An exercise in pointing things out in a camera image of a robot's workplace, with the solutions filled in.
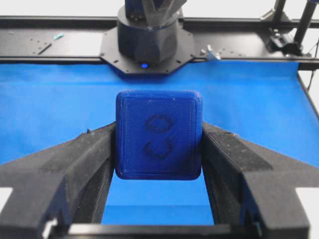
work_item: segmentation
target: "black cable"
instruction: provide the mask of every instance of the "black cable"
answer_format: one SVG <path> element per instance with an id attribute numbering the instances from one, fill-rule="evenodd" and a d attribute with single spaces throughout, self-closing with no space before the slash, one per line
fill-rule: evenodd
<path id="1" fill-rule="evenodd" d="M 318 39 L 318 42 L 317 42 L 315 58 L 317 58 L 317 55 L 318 55 L 318 47 L 319 47 L 319 39 Z M 314 70 L 314 71 L 311 73 L 310 82 L 309 82 L 309 85 L 308 85 L 308 88 L 307 88 L 308 91 L 310 90 L 311 85 L 312 85 L 312 83 L 313 83 L 313 79 L 314 79 L 315 73 L 316 73 L 316 70 Z"/>

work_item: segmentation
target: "black aluminum frame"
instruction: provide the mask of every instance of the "black aluminum frame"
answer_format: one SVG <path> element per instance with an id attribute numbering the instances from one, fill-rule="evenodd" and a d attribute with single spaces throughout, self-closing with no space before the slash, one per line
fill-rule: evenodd
<path id="1" fill-rule="evenodd" d="M 228 43 L 226 47 L 233 47 L 234 49 L 240 48 L 243 39 L 237 39 L 232 36 L 232 33 L 245 34 L 255 33 L 260 35 L 262 40 L 266 43 L 271 35 L 269 28 L 278 29 L 282 32 L 288 32 L 293 28 L 298 27 L 299 20 L 280 20 L 283 15 L 283 9 L 286 0 L 277 0 L 275 4 L 275 11 L 273 13 L 273 19 L 261 20 L 258 18 L 183 18 L 181 22 L 184 29 L 190 31 L 196 35 L 204 36 L 207 43 L 210 39 L 216 41 L 216 37 L 229 34 L 229 38 L 232 39 L 231 43 Z M 42 33 L 49 31 L 50 29 L 75 30 L 91 33 L 103 33 L 116 26 L 115 17 L 52 17 L 52 16 L 0 16 L 0 42 L 1 42 L 1 30 L 7 31 L 19 31 L 22 36 L 24 31 L 34 29 Z M 319 20 L 313 20 L 310 28 L 319 28 Z M 10 45 L 25 45 L 25 49 L 30 46 L 27 43 L 26 37 L 13 38 L 13 40 L 1 42 L 0 45 L 0 63 L 36 63 L 36 64 L 105 64 L 100 56 L 99 52 L 94 52 L 92 55 L 78 54 L 63 55 L 63 54 L 46 54 L 44 52 L 41 55 L 26 54 L 25 52 L 10 52 L 8 46 Z M 205 47 L 204 45 L 198 45 L 198 49 Z M 276 54 L 265 54 L 265 49 L 258 49 L 261 54 L 254 56 L 245 56 L 240 52 L 239 55 L 226 55 L 222 56 L 223 60 L 244 60 L 244 61 L 265 61 L 265 62 L 288 62 L 295 61 L 300 63 L 300 70 L 316 70 L 319 68 L 319 59 L 312 57 L 286 57 L 283 54 L 277 52 Z M 199 53 L 195 62 L 203 61 Z"/>

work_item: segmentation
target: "blue block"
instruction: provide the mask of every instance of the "blue block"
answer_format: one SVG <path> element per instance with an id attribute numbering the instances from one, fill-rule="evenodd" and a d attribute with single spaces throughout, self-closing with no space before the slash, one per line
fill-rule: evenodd
<path id="1" fill-rule="evenodd" d="M 116 174 L 194 180 L 201 173 L 202 98 L 191 91 L 124 91 L 116 99 Z"/>

